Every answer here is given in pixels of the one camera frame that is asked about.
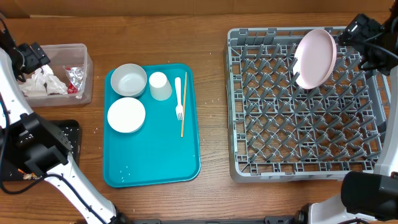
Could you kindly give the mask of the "white napkin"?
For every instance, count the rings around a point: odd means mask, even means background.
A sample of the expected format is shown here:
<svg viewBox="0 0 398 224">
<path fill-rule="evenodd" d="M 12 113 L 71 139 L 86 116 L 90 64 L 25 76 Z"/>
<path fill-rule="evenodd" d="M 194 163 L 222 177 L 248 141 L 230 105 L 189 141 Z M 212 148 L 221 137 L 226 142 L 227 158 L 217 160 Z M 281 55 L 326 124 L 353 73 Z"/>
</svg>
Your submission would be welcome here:
<svg viewBox="0 0 398 224">
<path fill-rule="evenodd" d="M 44 65 L 41 67 L 43 71 L 43 77 L 46 84 L 46 92 L 48 95 L 51 94 L 59 94 L 65 95 L 67 94 L 68 87 L 64 82 L 61 82 L 58 77 L 55 76 L 53 70 L 49 65 Z"/>
<path fill-rule="evenodd" d="M 43 70 L 38 68 L 19 88 L 26 97 L 47 96 Z"/>
</svg>

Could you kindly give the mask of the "aluminium foil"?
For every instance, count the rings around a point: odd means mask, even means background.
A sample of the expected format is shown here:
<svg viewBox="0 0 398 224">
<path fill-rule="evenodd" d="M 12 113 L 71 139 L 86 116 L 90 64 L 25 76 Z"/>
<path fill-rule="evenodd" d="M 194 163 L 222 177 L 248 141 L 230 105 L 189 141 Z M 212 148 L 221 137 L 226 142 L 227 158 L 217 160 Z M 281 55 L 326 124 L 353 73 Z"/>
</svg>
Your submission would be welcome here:
<svg viewBox="0 0 398 224">
<path fill-rule="evenodd" d="M 83 86 L 83 67 L 66 67 L 66 74 L 70 80 L 70 84 L 76 89 L 80 91 Z"/>
</svg>

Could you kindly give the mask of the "red sauce packet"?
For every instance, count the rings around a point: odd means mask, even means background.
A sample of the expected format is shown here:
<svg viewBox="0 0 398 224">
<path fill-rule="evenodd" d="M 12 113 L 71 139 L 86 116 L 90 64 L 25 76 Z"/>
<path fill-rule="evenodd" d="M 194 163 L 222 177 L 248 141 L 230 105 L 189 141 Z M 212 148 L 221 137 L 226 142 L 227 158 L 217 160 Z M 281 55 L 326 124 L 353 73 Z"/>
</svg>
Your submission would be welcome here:
<svg viewBox="0 0 398 224">
<path fill-rule="evenodd" d="M 78 89 L 72 83 L 70 83 L 67 89 L 67 93 L 68 94 L 78 93 Z"/>
</svg>

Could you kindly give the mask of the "white round plate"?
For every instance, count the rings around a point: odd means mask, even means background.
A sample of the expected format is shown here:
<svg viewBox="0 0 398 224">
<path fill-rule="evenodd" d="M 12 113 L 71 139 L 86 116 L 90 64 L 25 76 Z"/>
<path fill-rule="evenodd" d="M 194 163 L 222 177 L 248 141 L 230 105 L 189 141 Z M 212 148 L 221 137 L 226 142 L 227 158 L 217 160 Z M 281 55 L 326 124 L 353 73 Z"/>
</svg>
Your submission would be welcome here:
<svg viewBox="0 0 398 224">
<path fill-rule="evenodd" d="M 334 38 L 323 29 L 311 30 L 295 51 L 297 62 L 293 72 L 299 73 L 297 85 L 309 90 L 326 82 L 335 66 L 336 55 Z"/>
</svg>

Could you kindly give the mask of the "grey bowl with rice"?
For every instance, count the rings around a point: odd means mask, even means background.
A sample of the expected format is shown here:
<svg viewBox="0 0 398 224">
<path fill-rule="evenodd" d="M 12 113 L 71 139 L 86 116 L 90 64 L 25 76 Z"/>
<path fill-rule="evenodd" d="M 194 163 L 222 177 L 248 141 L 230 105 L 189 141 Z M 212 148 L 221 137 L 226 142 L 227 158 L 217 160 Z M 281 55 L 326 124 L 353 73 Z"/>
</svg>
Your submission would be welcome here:
<svg viewBox="0 0 398 224">
<path fill-rule="evenodd" d="M 147 84 L 146 71 L 139 65 L 127 63 L 111 75 L 111 87 L 121 96 L 139 97 Z"/>
</svg>

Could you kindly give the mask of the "white bowl with peanuts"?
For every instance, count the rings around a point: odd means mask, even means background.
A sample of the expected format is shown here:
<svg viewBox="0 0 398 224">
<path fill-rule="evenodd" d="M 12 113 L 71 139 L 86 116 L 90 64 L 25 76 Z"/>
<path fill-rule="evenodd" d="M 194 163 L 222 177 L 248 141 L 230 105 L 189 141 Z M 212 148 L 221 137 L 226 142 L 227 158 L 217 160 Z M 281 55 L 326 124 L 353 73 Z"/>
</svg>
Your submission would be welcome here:
<svg viewBox="0 0 398 224">
<path fill-rule="evenodd" d="M 119 133 L 133 133 L 144 124 L 146 110 L 135 98 L 125 97 L 116 100 L 108 110 L 108 124 Z"/>
</svg>

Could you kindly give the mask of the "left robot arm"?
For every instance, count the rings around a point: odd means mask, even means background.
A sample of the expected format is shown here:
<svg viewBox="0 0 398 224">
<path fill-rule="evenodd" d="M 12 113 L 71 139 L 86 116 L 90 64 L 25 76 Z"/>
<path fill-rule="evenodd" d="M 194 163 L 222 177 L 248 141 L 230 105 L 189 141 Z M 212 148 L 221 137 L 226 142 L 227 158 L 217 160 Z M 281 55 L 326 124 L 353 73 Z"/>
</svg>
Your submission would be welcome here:
<svg viewBox="0 0 398 224">
<path fill-rule="evenodd" d="M 65 133 L 35 113 L 25 100 L 18 83 L 48 63 L 50 59 L 38 43 L 17 45 L 8 28 L 1 30 L 1 160 L 38 177 L 15 193 L 22 194 L 44 180 L 56 187 L 87 223 L 129 223 L 81 172 Z"/>
</svg>

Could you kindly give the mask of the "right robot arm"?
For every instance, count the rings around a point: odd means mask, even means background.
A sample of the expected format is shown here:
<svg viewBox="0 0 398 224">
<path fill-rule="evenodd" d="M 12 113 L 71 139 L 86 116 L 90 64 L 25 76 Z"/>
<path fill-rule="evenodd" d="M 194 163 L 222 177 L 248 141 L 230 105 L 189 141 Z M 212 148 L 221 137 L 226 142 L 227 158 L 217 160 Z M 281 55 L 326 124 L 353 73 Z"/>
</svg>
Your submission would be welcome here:
<svg viewBox="0 0 398 224">
<path fill-rule="evenodd" d="M 367 82 L 375 74 L 391 79 L 389 117 L 376 118 L 382 147 L 372 173 L 351 171 L 341 193 L 299 210 L 295 223 L 369 223 L 397 219 L 397 3 L 383 24 L 358 14 L 338 36 L 337 45 L 354 48 L 364 60 L 358 68 Z"/>
</svg>

